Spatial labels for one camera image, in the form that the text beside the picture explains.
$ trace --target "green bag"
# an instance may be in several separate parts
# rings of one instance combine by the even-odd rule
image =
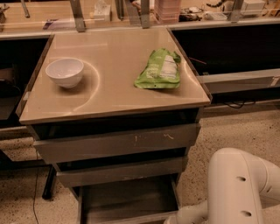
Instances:
[[[137,88],[177,88],[180,83],[181,57],[165,48],[153,51],[146,68],[134,81]]]

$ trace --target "concrete floor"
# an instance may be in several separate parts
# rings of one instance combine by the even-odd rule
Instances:
[[[280,101],[266,101],[242,108],[206,108],[200,120],[197,143],[189,151],[189,162],[178,183],[182,206],[207,198],[207,166],[218,149],[234,147],[280,166]],[[0,149],[11,159],[36,159],[32,138],[26,129],[0,130]],[[59,181],[50,200],[41,198],[47,168],[0,171],[0,223],[76,223],[78,203]],[[263,210],[266,224],[277,224],[280,206]]]

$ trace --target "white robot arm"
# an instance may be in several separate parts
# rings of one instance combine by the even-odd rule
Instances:
[[[280,168],[233,148],[215,152],[208,169],[208,201],[185,206],[164,224],[263,224],[262,207],[280,203]]]

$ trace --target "bowl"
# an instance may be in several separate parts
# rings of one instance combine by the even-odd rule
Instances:
[[[84,63],[79,59],[58,59],[47,66],[47,76],[58,86],[73,88],[82,78]]]

